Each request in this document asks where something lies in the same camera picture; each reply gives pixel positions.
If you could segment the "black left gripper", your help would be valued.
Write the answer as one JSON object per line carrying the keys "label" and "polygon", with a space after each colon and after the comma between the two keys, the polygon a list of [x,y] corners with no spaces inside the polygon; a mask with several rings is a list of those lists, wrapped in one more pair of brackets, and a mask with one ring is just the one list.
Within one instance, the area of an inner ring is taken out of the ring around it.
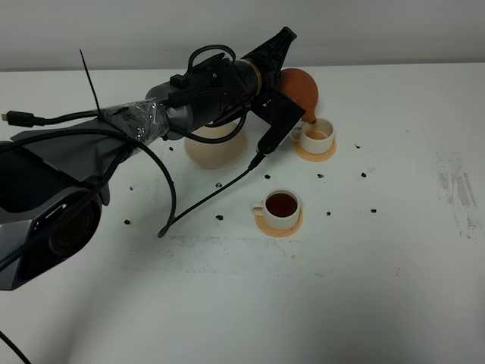
{"label": "black left gripper", "polygon": [[279,74],[296,38],[289,27],[284,27],[239,60],[221,52],[196,64],[200,54],[192,53],[185,74],[170,79],[175,88],[170,92],[170,107],[191,111],[188,129],[240,116],[242,104],[261,96],[266,82]]}

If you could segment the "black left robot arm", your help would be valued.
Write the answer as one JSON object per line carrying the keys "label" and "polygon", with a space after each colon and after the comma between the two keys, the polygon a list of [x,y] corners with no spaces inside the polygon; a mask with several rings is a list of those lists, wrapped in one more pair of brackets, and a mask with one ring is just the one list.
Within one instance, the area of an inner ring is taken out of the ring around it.
{"label": "black left robot arm", "polygon": [[219,145],[252,112],[269,126],[249,165],[256,168],[304,112],[278,86],[295,39],[284,27],[242,58],[209,45],[210,58],[193,52],[184,74],[142,101],[51,119],[2,115],[22,132],[1,144],[1,288],[15,290],[77,254],[99,226],[117,167],[156,140]]}

